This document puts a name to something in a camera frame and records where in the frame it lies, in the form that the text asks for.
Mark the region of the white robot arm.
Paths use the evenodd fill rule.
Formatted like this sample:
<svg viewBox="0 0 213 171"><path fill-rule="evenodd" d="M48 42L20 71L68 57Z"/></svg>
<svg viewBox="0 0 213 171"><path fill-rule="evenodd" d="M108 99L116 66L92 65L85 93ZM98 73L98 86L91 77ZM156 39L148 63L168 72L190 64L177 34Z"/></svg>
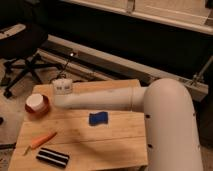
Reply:
<svg viewBox="0 0 213 171"><path fill-rule="evenodd" d="M147 87L77 93L70 79L52 82L59 108L142 112L148 146L145 171L204 171L192 97L180 82L164 78Z"/></svg>

